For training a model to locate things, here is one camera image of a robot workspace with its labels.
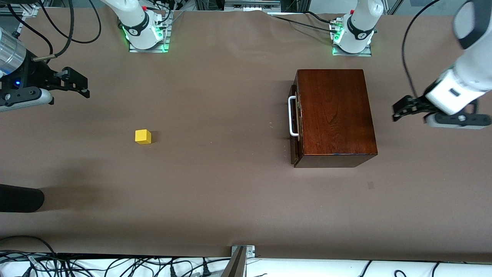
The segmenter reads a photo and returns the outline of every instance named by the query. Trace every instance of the metal handle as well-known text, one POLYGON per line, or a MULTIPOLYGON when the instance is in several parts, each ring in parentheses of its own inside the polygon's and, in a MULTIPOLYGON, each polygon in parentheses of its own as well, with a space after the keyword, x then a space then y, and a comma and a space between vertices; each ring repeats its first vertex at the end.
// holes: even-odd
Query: metal handle
POLYGON ((289 100, 287 101, 287 104, 289 105, 289 132, 290 132, 290 135, 293 136, 293 137, 298 137, 299 134, 298 133, 294 133, 294 131, 292 130, 292 107, 290 106, 290 101, 292 99, 296 99, 297 97, 296 96, 290 96, 289 97, 289 100))

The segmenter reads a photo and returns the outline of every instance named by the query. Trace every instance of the wooden box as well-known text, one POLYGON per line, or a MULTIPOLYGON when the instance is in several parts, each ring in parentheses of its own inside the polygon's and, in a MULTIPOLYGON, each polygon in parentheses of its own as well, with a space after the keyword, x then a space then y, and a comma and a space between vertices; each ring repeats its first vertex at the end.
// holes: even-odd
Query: wooden box
POLYGON ((352 168, 377 155, 361 69, 298 70, 289 121, 297 168, 352 168))

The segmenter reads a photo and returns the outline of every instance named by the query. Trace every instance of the black cylinder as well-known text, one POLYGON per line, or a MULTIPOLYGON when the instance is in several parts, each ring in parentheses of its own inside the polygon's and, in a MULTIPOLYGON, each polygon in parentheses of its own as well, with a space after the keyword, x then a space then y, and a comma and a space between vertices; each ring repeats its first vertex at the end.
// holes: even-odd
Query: black cylinder
POLYGON ((34 212, 43 202, 44 194, 37 188, 0 184, 0 212, 34 212))

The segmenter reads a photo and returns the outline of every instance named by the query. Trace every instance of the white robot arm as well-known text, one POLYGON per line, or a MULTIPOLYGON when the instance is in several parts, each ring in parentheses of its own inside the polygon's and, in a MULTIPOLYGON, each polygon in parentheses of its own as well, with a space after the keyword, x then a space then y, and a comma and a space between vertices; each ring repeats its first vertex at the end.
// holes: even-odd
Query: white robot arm
POLYGON ((353 14, 347 13, 341 18, 342 28, 333 43, 350 54, 362 52, 370 44, 383 10, 381 0, 358 0, 353 14))
POLYGON ((144 10, 138 0, 102 0, 116 13, 130 43, 149 49, 163 40, 162 15, 144 10))
POLYGON ((477 99, 492 90, 492 0, 468 0, 454 18, 454 32, 464 49, 456 62, 418 99, 406 96, 393 105, 393 120, 429 112, 432 127, 481 129, 491 124, 477 114, 477 99), (471 113, 465 107, 472 105, 471 113))

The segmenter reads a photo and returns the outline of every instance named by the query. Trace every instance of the box lid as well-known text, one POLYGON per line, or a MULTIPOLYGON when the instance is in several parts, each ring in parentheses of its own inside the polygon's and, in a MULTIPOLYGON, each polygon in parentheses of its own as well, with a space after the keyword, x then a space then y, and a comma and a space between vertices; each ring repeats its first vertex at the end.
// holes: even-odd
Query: box lid
POLYGON ((297 71, 304 155, 377 155, 361 69, 297 71))

